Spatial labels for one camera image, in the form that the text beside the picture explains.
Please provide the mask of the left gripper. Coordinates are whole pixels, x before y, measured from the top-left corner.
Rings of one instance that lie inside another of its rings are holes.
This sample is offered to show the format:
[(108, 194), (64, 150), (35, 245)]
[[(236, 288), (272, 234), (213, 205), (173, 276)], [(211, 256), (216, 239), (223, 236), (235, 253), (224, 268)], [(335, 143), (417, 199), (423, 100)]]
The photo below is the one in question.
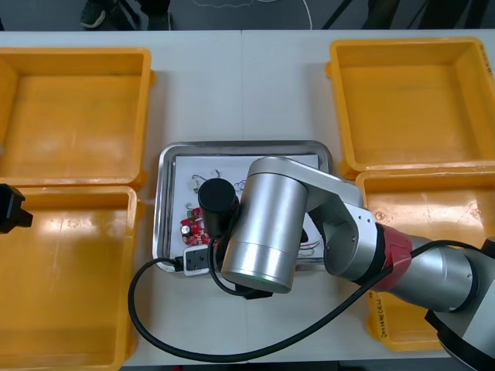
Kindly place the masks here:
[(16, 227), (32, 226), (32, 214), (22, 209), (25, 199), (18, 189), (1, 184), (1, 234), (7, 234)]

